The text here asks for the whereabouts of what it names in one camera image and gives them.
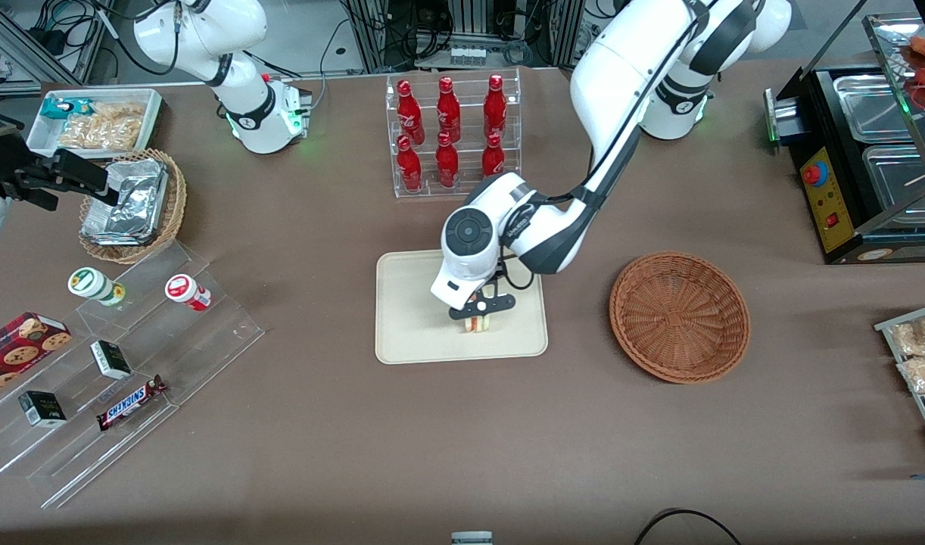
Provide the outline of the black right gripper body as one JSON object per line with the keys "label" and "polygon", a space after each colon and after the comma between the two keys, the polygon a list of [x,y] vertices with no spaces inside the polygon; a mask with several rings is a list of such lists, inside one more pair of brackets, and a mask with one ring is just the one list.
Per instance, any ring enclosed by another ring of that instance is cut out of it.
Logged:
{"label": "black right gripper body", "polygon": [[22,124],[0,114],[0,197],[55,211],[58,197],[46,189],[55,182],[53,159],[30,151]]}

